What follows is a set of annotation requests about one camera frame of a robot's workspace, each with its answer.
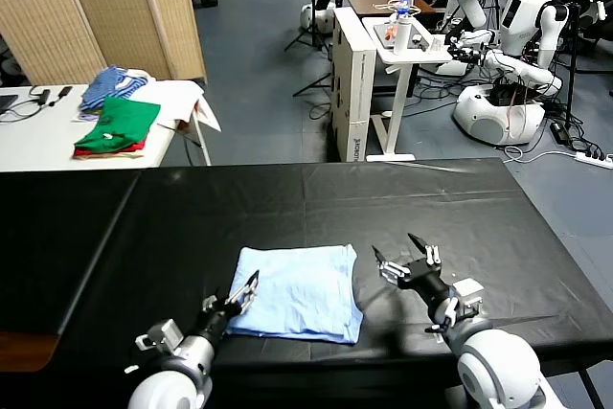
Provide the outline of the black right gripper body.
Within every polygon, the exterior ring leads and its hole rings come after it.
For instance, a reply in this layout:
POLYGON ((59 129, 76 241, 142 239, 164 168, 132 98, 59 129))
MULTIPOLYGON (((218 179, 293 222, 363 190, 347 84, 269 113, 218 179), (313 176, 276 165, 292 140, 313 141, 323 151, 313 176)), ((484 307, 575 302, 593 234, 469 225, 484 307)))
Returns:
POLYGON ((426 258, 402 266, 407 272, 397 277, 397 287, 414 290, 427 305, 439 305, 450 297, 450 286, 441 278, 439 264, 428 265, 426 258))

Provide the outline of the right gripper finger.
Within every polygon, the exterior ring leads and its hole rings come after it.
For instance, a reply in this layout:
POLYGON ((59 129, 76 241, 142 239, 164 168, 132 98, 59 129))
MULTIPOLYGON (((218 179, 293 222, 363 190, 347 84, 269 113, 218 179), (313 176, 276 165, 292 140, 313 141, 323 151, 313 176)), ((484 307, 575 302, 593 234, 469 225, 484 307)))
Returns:
POLYGON ((408 268, 397 264, 393 261, 387 261, 383 254, 372 246, 377 263, 379 276, 385 279, 390 284, 397 284, 399 280, 403 280, 408 276, 408 268))
POLYGON ((440 265, 442 263, 439 247, 437 245, 426 242, 421 237, 408 233, 409 239, 414 243, 417 249, 425 256, 428 266, 440 265))

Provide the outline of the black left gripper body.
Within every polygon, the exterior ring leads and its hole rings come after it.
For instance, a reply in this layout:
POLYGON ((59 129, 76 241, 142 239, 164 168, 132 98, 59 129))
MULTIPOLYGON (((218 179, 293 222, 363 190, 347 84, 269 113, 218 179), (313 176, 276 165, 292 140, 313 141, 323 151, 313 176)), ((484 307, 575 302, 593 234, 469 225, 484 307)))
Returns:
POLYGON ((220 341, 231 318, 230 307, 202 310, 197 315, 194 334, 208 341, 220 341))

